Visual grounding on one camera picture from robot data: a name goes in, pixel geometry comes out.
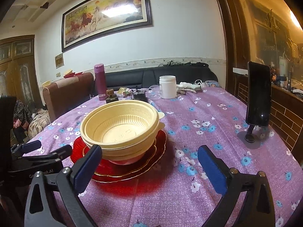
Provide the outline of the large red flower plate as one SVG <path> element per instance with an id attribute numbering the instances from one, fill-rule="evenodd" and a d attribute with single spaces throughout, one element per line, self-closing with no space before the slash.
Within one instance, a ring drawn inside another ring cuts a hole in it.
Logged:
<path id="1" fill-rule="evenodd" d="M 114 183 L 138 177 L 151 169 L 164 155 L 167 135 L 160 130 L 152 146 L 135 163 L 130 165 L 116 165 L 109 160 L 102 159 L 92 176 L 100 183 Z"/>

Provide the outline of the small red gold-rimmed plate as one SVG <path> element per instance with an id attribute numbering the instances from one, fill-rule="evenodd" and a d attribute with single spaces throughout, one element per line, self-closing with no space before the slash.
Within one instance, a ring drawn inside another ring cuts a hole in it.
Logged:
<path id="1" fill-rule="evenodd" d="M 157 139 L 155 138 L 153 144 L 146 152 L 129 160 L 109 161 L 102 159 L 94 174 L 103 177 L 120 178 L 138 172 L 156 155 L 156 142 Z"/>

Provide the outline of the cream plastic bowl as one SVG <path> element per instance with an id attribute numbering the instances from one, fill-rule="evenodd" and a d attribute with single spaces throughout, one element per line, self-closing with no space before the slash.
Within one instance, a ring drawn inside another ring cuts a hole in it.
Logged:
<path id="1" fill-rule="evenodd" d="M 137 144 L 160 128 L 165 116 L 140 100 L 119 100 L 91 111 L 81 122 L 81 138 L 87 144 L 113 150 Z"/>
<path id="2" fill-rule="evenodd" d="M 99 145 L 102 149 L 102 156 L 106 160 L 124 161 L 140 157 L 155 142 L 159 130 L 156 129 L 150 134 L 137 135 L 135 131 L 106 132 L 97 141 L 88 141 L 88 138 L 81 136 L 85 145 L 91 148 Z"/>

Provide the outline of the white foam bowl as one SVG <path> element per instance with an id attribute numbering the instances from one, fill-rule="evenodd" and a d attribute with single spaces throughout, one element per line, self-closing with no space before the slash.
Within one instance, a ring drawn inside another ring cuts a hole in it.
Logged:
<path id="1" fill-rule="evenodd" d="M 115 164 L 115 165 L 120 165 L 120 166 L 131 165 L 131 164 L 136 163 L 137 161 L 139 161 L 144 155 L 145 155 L 145 153 L 142 153 L 141 155 L 138 155 L 138 156 L 130 158 L 130 159 L 110 160 L 110 162 Z"/>

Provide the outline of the person in dark clothes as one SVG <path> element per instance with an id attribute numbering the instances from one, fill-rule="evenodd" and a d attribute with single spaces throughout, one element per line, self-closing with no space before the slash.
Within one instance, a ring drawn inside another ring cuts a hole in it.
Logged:
<path id="1" fill-rule="evenodd" d="M 29 109 L 22 101 L 16 100 L 13 113 L 13 133 L 18 144 L 24 143 L 24 139 L 27 137 L 26 132 L 31 122 L 32 114 Z"/>

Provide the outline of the brown upholstered chair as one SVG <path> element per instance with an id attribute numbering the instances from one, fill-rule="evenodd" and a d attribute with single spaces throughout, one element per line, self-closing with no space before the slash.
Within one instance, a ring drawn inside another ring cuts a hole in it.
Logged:
<path id="1" fill-rule="evenodd" d="M 43 88 L 42 94 L 50 120 L 54 121 L 80 104 L 90 100 L 94 76 L 87 72 L 60 79 Z"/>

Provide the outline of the purple floral tablecloth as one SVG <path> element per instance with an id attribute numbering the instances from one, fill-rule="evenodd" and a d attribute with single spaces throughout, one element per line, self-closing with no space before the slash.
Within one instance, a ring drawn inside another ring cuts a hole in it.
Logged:
<path id="1" fill-rule="evenodd" d="M 205 88 L 173 100 L 153 98 L 165 116 L 166 151 L 143 175 L 117 183 L 91 181 L 79 199 L 98 226 L 201 226 L 220 200 L 198 159 L 207 145 L 241 173 L 267 175 L 275 225 L 283 226 L 302 198 L 302 169 L 271 128 L 254 129 L 257 150 L 237 134 L 245 131 L 246 106 L 220 88 Z"/>

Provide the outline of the black jar with lid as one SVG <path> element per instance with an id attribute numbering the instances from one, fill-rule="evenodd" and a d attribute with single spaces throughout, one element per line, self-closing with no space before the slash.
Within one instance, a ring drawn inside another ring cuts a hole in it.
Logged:
<path id="1" fill-rule="evenodd" d="M 106 99 L 105 99 L 106 103 L 112 103 L 114 101 L 119 100 L 117 95 L 114 92 L 114 89 L 107 89 L 106 90 L 106 96 L 107 96 Z"/>

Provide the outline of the black phone on stand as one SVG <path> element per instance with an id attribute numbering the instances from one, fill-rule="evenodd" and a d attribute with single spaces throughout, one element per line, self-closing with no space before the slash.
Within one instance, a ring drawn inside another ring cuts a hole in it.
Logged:
<path id="1" fill-rule="evenodd" d="M 271 110 L 271 73 L 266 65 L 248 62 L 248 105 L 245 122 L 247 131 L 237 134 L 240 141 L 251 150 L 258 149 L 260 138 L 253 133 L 255 127 L 266 128 L 270 121 Z"/>

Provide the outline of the purple thermos bottle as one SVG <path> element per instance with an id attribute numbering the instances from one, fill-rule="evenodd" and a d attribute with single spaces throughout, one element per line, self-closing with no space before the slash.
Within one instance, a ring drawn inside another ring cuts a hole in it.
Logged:
<path id="1" fill-rule="evenodd" d="M 100 101 L 106 100 L 106 78 L 105 78 L 105 68 L 103 64 L 97 64 L 94 66 L 95 74 L 95 87 L 97 89 L 98 97 Z"/>

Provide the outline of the green snack wrapper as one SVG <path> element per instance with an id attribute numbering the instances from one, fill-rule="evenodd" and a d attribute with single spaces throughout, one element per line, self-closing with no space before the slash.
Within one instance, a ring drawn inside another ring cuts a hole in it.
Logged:
<path id="1" fill-rule="evenodd" d="M 129 95 L 131 95 L 131 89 L 121 87 L 118 90 L 117 95 L 119 95 L 119 96 L 129 96 Z"/>

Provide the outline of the small black tin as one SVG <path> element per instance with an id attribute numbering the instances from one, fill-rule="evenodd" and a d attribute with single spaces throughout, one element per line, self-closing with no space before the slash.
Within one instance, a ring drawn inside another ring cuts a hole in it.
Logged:
<path id="1" fill-rule="evenodd" d="M 148 99 L 146 97 L 144 90 L 134 90 L 132 93 L 132 99 L 148 102 Z"/>

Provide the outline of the black leather sofa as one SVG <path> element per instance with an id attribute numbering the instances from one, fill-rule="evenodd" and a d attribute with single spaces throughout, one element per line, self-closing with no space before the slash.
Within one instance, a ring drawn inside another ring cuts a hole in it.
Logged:
<path id="1" fill-rule="evenodd" d="M 106 73 L 106 85 L 109 89 L 122 88 L 140 89 L 149 88 L 159 83 L 159 78 L 165 75 L 176 77 L 176 82 L 194 83 L 196 80 L 218 81 L 217 76 L 205 63 L 140 68 L 134 70 Z"/>

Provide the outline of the white plastic jar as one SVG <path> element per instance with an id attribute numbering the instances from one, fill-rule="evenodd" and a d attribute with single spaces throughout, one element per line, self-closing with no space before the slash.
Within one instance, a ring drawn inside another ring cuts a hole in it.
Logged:
<path id="1" fill-rule="evenodd" d="M 160 97 L 165 100 L 174 99 L 177 96 L 176 77 L 164 75 L 159 77 Z"/>

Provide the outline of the framed horse painting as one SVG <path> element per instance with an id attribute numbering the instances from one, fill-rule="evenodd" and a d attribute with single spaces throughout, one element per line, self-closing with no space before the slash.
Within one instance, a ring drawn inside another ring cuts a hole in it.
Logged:
<path id="1" fill-rule="evenodd" d="M 150 0 L 85 0 L 62 15 L 61 49 L 151 24 Z"/>

